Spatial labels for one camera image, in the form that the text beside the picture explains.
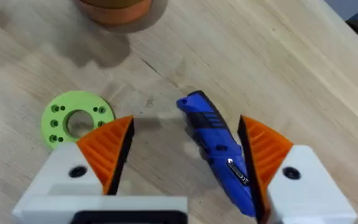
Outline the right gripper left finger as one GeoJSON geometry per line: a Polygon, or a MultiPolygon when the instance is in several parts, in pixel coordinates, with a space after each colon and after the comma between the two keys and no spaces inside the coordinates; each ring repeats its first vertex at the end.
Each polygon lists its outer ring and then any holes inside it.
{"type": "Polygon", "coordinates": [[[126,116],[60,143],[14,207],[14,223],[71,223],[78,212],[100,210],[98,200],[117,192],[134,133],[126,116]]]}

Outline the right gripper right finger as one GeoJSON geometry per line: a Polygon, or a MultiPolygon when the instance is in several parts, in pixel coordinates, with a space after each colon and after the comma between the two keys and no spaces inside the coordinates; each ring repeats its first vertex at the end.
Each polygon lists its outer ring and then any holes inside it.
{"type": "Polygon", "coordinates": [[[244,115],[237,133],[257,223],[356,222],[356,211],[311,147],[244,115]]]}

